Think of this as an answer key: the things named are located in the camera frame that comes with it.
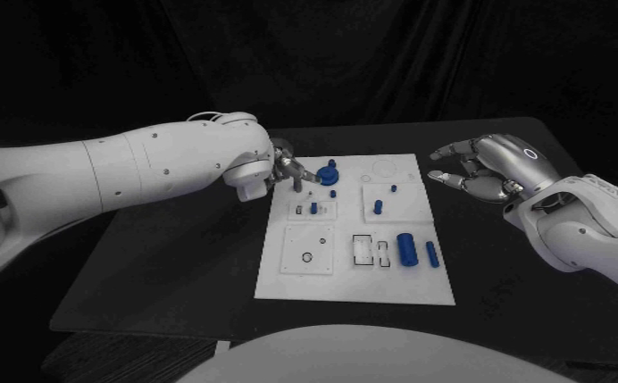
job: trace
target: peg board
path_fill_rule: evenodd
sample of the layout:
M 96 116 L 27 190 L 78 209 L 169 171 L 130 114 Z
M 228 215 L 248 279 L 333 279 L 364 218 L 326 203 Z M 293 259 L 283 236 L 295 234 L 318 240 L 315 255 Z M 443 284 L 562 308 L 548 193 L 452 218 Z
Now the peg board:
M 436 234 L 431 205 L 414 154 L 299 157 L 312 172 L 335 159 L 331 186 L 293 180 L 274 187 L 256 298 L 392 304 L 454 305 L 454 293 Z M 382 200 L 382 215 L 374 212 Z M 318 213 L 312 213 L 318 203 Z M 416 238 L 418 265 L 400 259 L 397 235 Z M 369 250 L 355 260 L 355 250 Z M 441 266 L 431 267 L 426 243 L 434 242 Z M 388 244 L 388 261 L 380 242 Z

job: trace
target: gray hand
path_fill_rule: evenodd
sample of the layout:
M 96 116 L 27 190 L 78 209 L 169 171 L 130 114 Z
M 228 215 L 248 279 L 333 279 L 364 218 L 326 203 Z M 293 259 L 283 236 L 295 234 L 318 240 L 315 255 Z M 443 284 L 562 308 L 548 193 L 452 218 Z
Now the gray hand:
M 274 166 L 270 187 L 284 179 L 293 178 L 295 190 L 300 193 L 303 191 L 303 180 L 320 184 L 322 178 L 310 171 L 306 171 L 303 164 L 295 158 L 295 147 L 290 145 L 290 142 L 280 138 L 273 138 L 271 141 L 274 147 Z
M 512 135 L 485 135 L 454 142 L 431 154 L 431 159 L 453 155 L 462 156 L 469 177 L 431 171 L 430 178 L 486 202 L 503 203 L 516 195 L 526 200 L 561 180 L 545 155 Z

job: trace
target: robotic hand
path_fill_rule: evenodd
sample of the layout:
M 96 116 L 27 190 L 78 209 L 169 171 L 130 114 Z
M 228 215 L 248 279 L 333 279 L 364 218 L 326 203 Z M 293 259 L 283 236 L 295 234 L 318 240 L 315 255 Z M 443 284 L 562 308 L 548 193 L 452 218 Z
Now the robotic hand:
M 210 121 L 192 120 L 217 113 Z M 94 140 L 0 148 L 0 269 L 37 241 L 103 212 L 189 194 L 224 176 L 243 202 L 295 178 L 320 183 L 244 112 Z
M 430 178 L 486 202 L 515 199 L 503 217 L 545 261 L 561 271 L 591 268 L 618 283 L 618 188 L 593 174 L 562 179 L 545 155 L 512 135 L 454 142 L 431 159 L 454 155 L 469 176 L 431 171 Z

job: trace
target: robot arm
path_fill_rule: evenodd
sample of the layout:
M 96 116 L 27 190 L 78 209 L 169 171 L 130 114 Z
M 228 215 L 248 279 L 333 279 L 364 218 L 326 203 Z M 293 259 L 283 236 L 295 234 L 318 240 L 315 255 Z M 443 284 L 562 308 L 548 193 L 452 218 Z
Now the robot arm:
M 234 112 L 94 140 L 2 148 L 0 268 L 100 213 L 192 193 L 221 176 L 243 202 L 286 178 L 320 183 L 287 142 L 273 141 L 257 118 Z
M 430 178 L 490 203 L 515 201 L 503 217 L 561 271 L 591 268 L 618 283 L 618 188 L 588 174 L 562 179 L 545 155 L 512 135 L 486 135 L 440 148 L 433 160 L 460 155 L 469 177 Z

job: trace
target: table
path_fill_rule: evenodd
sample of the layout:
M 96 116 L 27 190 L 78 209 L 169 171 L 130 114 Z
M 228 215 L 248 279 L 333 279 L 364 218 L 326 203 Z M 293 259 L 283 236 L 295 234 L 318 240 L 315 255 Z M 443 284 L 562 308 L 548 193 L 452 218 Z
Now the table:
M 421 173 L 462 172 L 434 162 L 439 146 L 512 133 L 564 176 L 583 175 L 532 118 L 273 130 L 302 156 L 418 155 Z M 618 285 L 594 271 L 562 273 L 486 204 L 427 181 L 457 306 L 256 300 L 271 195 L 248 203 L 220 180 L 201 192 L 117 213 L 51 328 L 250 340 L 323 324 L 426 331 L 514 355 L 616 363 Z

